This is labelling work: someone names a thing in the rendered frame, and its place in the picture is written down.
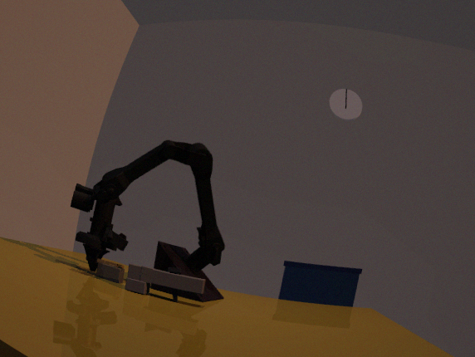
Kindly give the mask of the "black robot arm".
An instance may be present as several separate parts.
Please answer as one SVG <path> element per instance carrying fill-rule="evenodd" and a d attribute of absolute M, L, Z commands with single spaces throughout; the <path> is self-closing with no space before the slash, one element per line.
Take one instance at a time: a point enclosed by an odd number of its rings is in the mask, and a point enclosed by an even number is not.
<path fill-rule="evenodd" d="M 112 220 L 115 205 L 122 205 L 119 199 L 120 194 L 141 175 L 169 159 L 190 165 L 196 180 L 202 217 L 202 226 L 197 227 L 200 248 L 192 252 L 190 256 L 182 257 L 182 259 L 192 273 L 198 275 L 209 263 L 213 266 L 219 264 L 224 250 L 223 239 L 216 224 L 210 182 L 213 171 L 213 156 L 205 145 L 165 140 L 161 145 L 132 161 L 132 163 L 104 174 L 102 180 L 93 188 L 86 188 L 77 183 L 71 200 L 71 207 L 89 212 L 93 209 L 96 200 L 94 214 Z M 128 243 L 126 236 L 122 233 L 118 235 L 112 231 L 112 228 L 111 225 L 106 227 L 102 241 L 107 242 L 108 240 L 109 243 L 124 251 Z"/>

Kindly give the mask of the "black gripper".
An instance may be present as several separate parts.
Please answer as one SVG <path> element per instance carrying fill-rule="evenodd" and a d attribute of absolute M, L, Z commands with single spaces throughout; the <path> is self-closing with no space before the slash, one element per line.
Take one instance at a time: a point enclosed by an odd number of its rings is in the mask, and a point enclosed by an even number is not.
<path fill-rule="evenodd" d="M 96 271 L 98 265 L 97 259 L 101 259 L 104 254 L 110 252 L 107 251 L 106 248 L 116 251 L 117 247 L 109 243 L 108 240 L 107 242 L 102 241 L 106 227 L 109 227 L 109 225 L 114 226 L 111 224 L 112 220 L 94 214 L 93 218 L 90 218 L 90 221 L 92 222 L 91 231 L 87 233 L 78 232 L 76 234 L 76 241 L 83 242 L 89 268 L 91 271 Z"/>

